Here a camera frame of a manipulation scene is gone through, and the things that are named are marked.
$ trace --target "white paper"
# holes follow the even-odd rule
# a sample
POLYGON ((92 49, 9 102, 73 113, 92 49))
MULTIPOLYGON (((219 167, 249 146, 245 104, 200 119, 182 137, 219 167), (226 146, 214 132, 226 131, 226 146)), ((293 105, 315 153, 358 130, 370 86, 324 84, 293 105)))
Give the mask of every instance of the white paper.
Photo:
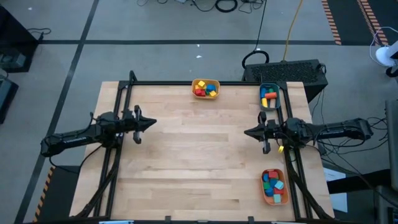
MULTIPOLYGON (((323 172, 325 173, 326 181, 338 180, 346 177, 346 174, 331 169, 323 168, 323 172)), ((330 199, 333 209, 348 212, 347 193, 332 194, 330 195, 330 199)))

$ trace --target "black metal frame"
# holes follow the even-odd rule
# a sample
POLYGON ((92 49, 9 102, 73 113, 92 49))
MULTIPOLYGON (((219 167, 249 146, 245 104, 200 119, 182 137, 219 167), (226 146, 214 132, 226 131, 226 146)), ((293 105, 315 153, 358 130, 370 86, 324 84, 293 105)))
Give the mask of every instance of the black metal frame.
MULTIPOLYGON (((124 101, 124 106, 122 113, 128 110, 129 108, 129 103, 131 99, 131 92, 132 92, 132 87, 134 85, 191 85, 191 81, 138 81, 134 72, 130 71, 130 80, 129 81, 119 81, 118 85, 118 92, 116 94, 116 100, 115 100, 115 105, 114 105, 114 114, 117 116, 120 104, 121 104, 121 97, 122 93, 125 89, 127 89, 126 93, 126 99, 124 101)), ((284 93, 284 100, 285 100, 285 107, 287 110, 287 116, 289 118, 293 117, 292 114, 292 109, 290 105, 290 99, 289 99, 289 94, 287 92, 287 85, 285 82, 278 82, 277 83, 283 93, 284 93)), ((236 86, 259 86, 258 82, 243 82, 243 81, 237 81, 237 82, 220 82, 220 85, 236 85, 236 86)), ((278 119, 280 123, 284 122, 283 114, 282 114, 282 108, 278 108, 277 110, 278 114, 278 119)), ((114 162, 111 170, 108 172, 108 167, 109 167, 109 161, 111 157, 111 151, 113 150, 112 147, 106 148, 105 156, 104 156, 104 162, 103 162, 103 167, 101 171, 101 177, 99 181, 99 189, 96 191, 95 195, 93 198, 90 200, 89 204, 92 203, 94 206, 94 212, 93 212, 93 217, 87 218, 89 213, 91 212, 88 210, 83 210, 81 213, 79 213, 76 217, 72 218, 72 220, 65 220, 65 223, 69 223, 72 221, 73 223, 97 223, 99 220, 105 221, 109 220, 112 214, 112 208, 113 208, 113 200, 114 200, 114 193, 116 190, 116 182, 118 179, 118 168, 119 168, 119 162, 121 158, 121 149, 123 146, 123 138, 124 135, 118 136, 118 144, 117 147, 115 147, 116 153, 114 157, 114 162), (108 201, 106 203, 106 211, 104 216, 100 216, 100 210, 101 210, 101 201, 103 198, 103 192, 104 190, 109 187, 109 196, 108 196, 108 201)), ((290 160, 290 154, 289 150, 284 151, 284 156, 286 163, 291 162, 290 160)), ((305 176, 304 176, 304 169, 302 165, 302 158, 300 155, 299 150, 295 150, 295 159, 297 161, 297 170, 298 170, 298 175, 300 176, 301 181, 303 182, 304 186, 306 186, 305 183, 305 176)), ((294 217, 295 221, 298 222, 306 222, 306 223, 337 223, 336 220, 325 220, 325 219, 313 219, 312 217, 312 209, 310 207, 310 204, 307 200, 307 198, 303 198, 304 200, 304 205, 305 205, 305 213, 306 213, 306 218, 301 218, 300 215, 300 207, 299 207, 299 202, 297 199, 297 191, 296 191, 296 186, 295 182, 292 180, 290 176, 289 177, 289 184, 290 184, 290 193, 291 193, 291 200, 292 200, 292 205, 293 205, 293 211, 294 211, 294 217)), ((201 221, 172 221, 170 216, 166 216, 165 220, 135 220, 134 223, 200 223, 201 221)), ((214 224, 222 224, 222 223, 231 223, 231 224, 243 224, 243 223, 274 223, 274 222, 255 222, 254 217, 248 217, 248 221, 242 221, 242 222, 231 222, 231 221, 206 221, 205 223, 214 223, 214 224)))
MULTIPOLYGON (((126 111, 129 108, 129 102, 130 102, 130 98, 131 98, 131 90, 132 90, 132 86, 134 86, 134 85, 191 85, 191 84, 192 84, 191 81, 138 81, 135 74, 132 71, 130 71, 130 80, 119 82, 118 92, 116 94, 116 101, 115 101, 115 106, 114 106, 113 112, 115 114, 118 114, 118 110, 119 110, 120 102, 121 102, 121 96, 122 96, 123 90, 125 88, 127 88, 127 94, 126 94, 126 100, 124 102, 123 111, 126 111)), ((220 85, 259 86, 259 83, 258 82, 242 82, 242 81, 236 81, 236 82, 234 82, 234 81, 222 82, 221 81, 220 85)), ((289 94, 287 92, 286 84, 282 82, 282 83, 278 83, 278 85, 281 87, 281 89, 284 93, 287 116, 289 118, 292 118, 293 113, 292 113, 292 109, 290 106, 290 99, 289 99, 289 94)), ((278 114, 279 122, 282 123, 284 121, 284 118, 282 115, 281 108, 279 108, 277 110, 277 114, 278 114)), ((123 137, 124 136, 120 137, 120 143, 118 144, 118 147, 116 148, 116 154, 114 157, 114 163, 116 163, 117 165, 119 164, 119 161, 120 161, 121 148, 123 146, 123 137)), ((105 180, 106 174, 108 172, 111 151, 112 151, 111 148, 106 149, 99 185, 104 184, 104 180, 105 180)), ((304 169, 303 169, 302 159, 301 159, 299 150, 295 151, 295 158, 297 161, 298 174, 299 174, 302 182, 306 185, 304 169)), ((290 154, 289 154, 288 150, 285 151, 285 160, 290 161, 290 154)), ((116 174, 114 175, 114 177, 111 181, 110 188, 109 188, 109 197, 108 197, 108 202, 107 202, 106 211, 105 211, 106 217, 110 217, 112 214, 113 198, 114 198, 114 193, 115 193, 115 189, 116 189, 117 178, 118 178, 118 170, 116 170, 116 174)), ((291 191, 291 196, 292 196, 292 205, 293 205, 293 210, 294 210, 294 216, 295 216, 295 219, 298 220, 301 218, 300 207, 299 207, 299 202, 297 199, 296 187, 295 187, 294 181, 292 179, 290 179, 290 177, 289 177, 289 184, 290 184, 290 191, 291 191)), ((304 205, 305 205, 305 213, 306 213, 307 218, 309 218, 309 219, 313 218, 310 204, 306 198, 304 198, 304 205)), ((98 203, 95 205, 95 210, 94 210, 93 215, 95 217, 99 216, 100 210, 101 210, 101 200, 99 200, 98 203)))

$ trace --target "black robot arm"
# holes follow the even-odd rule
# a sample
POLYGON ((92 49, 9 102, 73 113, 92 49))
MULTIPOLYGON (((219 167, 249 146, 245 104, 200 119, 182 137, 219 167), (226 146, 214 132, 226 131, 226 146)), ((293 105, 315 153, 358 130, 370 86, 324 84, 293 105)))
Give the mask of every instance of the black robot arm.
POLYGON ((93 118, 96 121, 95 124, 85 129, 46 136, 41 142, 41 154, 50 157, 60 154, 65 149, 96 142, 100 142, 104 147, 110 147, 114 144, 117 135, 129 131, 134 131, 133 139, 140 144, 139 133, 156 123, 156 120, 143 117, 138 105, 134 107, 134 113, 135 116, 132 115, 131 110, 127 110, 124 118, 118 119, 113 112, 106 112, 93 118))
POLYGON ((271 150, 268 139, 287 139, 293 146, 304 147, 312 140, 349 137, 365 141, 373 135, 369 123, 361 118, 321 125, 307 124, 298 118, 289 118, 282 125, 276 124, 274 119, 268 120, 267 124, 266 121, 266 113, 260 112, 259 124, 244 131, 248 136, 264 142, 264 154, 271 150))

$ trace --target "blue block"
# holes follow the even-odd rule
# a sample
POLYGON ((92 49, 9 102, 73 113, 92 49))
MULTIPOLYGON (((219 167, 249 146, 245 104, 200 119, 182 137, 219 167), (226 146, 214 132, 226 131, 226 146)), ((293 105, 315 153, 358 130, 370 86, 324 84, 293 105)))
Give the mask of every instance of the blue block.
POLYGON ((265 88, 261 88, 261 89, 260 89, 260 96, 261 96, 261 98, 266 97, 266 93, 267 93, 267 90, 266 90, 265 88))
POLYGON ((268 197, 272 197, 274 195, 274 189, 273 188, 269 188, 266 190, 266 196, 268 197))
POLYGON ((274 203, 280 203, 280 195, 274 195, 274 203))
POLYGON ((276 184, 276 183, 278 183, 278 180, 277 180, 277 179, 271 179, 271 180, 269 181, 269 185, 271 185, 272 188, 275 187, 275 184, 276 184))
POLYGON ((217 91, 216 86, 213 84, 209 84, 206 86, 206 90, 211 92, 211 91, 217 91))
POLYGON ((276 182, 274 187, 279 190, 282 190, 284 188, 284 183, 282 181, 278 180, 278 182, 276 182))
POLYGON ((264 174, 264 175, 262 176, 262 180, 263 180, 264 182, 268 182, 268 174, 264 174))

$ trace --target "yellow cable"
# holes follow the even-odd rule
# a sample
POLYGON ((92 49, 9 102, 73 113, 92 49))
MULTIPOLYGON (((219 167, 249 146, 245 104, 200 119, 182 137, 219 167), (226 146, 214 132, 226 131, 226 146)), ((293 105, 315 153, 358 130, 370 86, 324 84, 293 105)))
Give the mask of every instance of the yellow cable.
POLYGON ((303 0, 300 0, 300 4, 299 4, 298 7, 297 7, 296 14, 294 15, 292 24, 290 25, 289 33, 287 34, 286 45, 285 45, 285 53, 284 53, 284 58, 283 58, 283 60, 285 60, 285 57, 286 57, 287 46, 289 45, 290 32, 292 31, 294 21, 296 20, 297 14, 299 13, 299 10, 300 10, 302 4, 303 4, 303 0))

